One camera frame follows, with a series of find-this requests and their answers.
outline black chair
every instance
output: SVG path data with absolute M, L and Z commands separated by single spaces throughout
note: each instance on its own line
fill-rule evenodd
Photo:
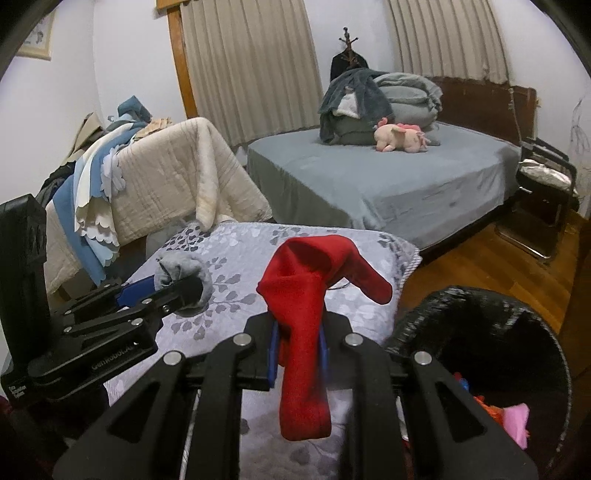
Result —
M 570 186 L 559 188 L 527 176 L 522 165 L 528 159 L 566 174 Z M 511 212 L 497 222 L 497 234 L 541 262 L 551 261 L 566 227 L 569 208 L 578 203 L 574 197 L 576 177 L 576 167 L 560 150 L 539 138 L 521 142 L 521 162 L 517 170 L 519 191 Z

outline red sock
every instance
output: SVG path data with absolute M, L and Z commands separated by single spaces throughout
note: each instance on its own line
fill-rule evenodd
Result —
M 350 239 L 339 235 L 287 240 L 256 289 L 280 325 L 280 364 L 285 374 L 279 418 L 287 440 L 330 436 L 330 410 L 319 381 L 317 349 L 324 295 L 342 278 L 377 303 L 392 299 L 390 283 Z

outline beige curtain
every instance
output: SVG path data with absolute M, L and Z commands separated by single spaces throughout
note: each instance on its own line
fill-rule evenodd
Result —
M 303 0 L 193 0 L 181 16 L 199 115 L 230 145 L 319 124 Z
M 488 0 L 386 0 L 397 69 L 428 77 L 509 80 L 501 34 Z

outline black bin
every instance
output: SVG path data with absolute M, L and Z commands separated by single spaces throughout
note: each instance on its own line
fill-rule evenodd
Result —
M 479 288 L 449 287 L 429 295 L 396 325 L 387 350 L 425 350 L 489 405 L 530 408 L 526 452 L 543 477 L 569 424 L 571 382 L 558 340 L 533 309 Z

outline coat rack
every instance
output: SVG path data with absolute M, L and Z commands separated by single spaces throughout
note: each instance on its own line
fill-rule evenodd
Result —
M 345 27 L 343 30 L 345 31 L 345 39 L 343 40 L 342 38 L 339 38 L 341 42 L 347 45 L 345 51 L 343 52 L 343 58 L 349 62 L 349 67 L 358 66 L 359 62 L 357 60 L 355 52 L 353 51 L 352 45 L 354 41 L 359 40 L 359 37 L 356 37 L 353 40 L 351 40 L 351 35 L 349 34 L 348 27 Z

